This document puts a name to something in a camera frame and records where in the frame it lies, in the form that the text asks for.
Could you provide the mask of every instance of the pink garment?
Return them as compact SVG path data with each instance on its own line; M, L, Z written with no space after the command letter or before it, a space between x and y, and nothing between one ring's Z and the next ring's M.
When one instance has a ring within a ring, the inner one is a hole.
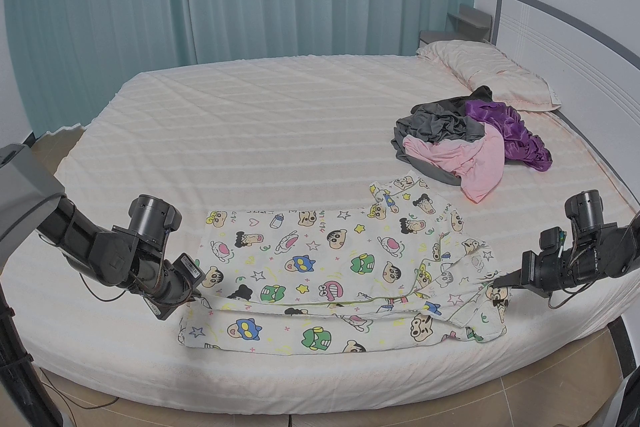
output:
M484 137L475 142L444 139L434 144L407 135L404 151L459 176L465 196L479 203L500 182L504 170L504 139L495 127L482 124Z

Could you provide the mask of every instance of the white cartoon pajamas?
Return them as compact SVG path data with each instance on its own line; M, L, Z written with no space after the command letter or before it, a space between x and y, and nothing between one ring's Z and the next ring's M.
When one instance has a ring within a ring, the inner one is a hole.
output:
M416 174L373 183L371 207L212 211L184 310L189 347L267 354L389 350L504 332L491 247Z

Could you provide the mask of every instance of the pillow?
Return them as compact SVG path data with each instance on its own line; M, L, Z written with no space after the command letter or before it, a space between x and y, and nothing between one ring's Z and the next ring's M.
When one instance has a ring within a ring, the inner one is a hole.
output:
M488 86L494 102L520 111L552 111L560 99L537 75L510 60L498 48L475 41L436 41L419 48L418 55L440 61L469 89Z

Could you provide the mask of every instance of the floor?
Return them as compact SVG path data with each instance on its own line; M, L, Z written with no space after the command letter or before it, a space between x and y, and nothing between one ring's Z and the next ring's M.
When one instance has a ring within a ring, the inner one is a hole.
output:
M46 135L33 151L54 172L82 135L81 128ZM91 407L113 397L48 373L60 391ZM620 363L607 328L572 342L548 357L500 379L441 399L373 411L292 415L293 427L577 427L587 422L622 380ZM67 414L68 406L53 391ZM124 399L112 406L83 410L71 404L78 427L286 427L287 415L212 415L152 407ZM26 426L0 391L0 425Z

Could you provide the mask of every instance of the white headboard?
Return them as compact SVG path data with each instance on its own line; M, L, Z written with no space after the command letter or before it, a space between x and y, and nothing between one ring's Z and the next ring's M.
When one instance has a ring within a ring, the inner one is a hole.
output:
M498 0L492 43L547 81L559 115L640 198L640 57L537 0Z

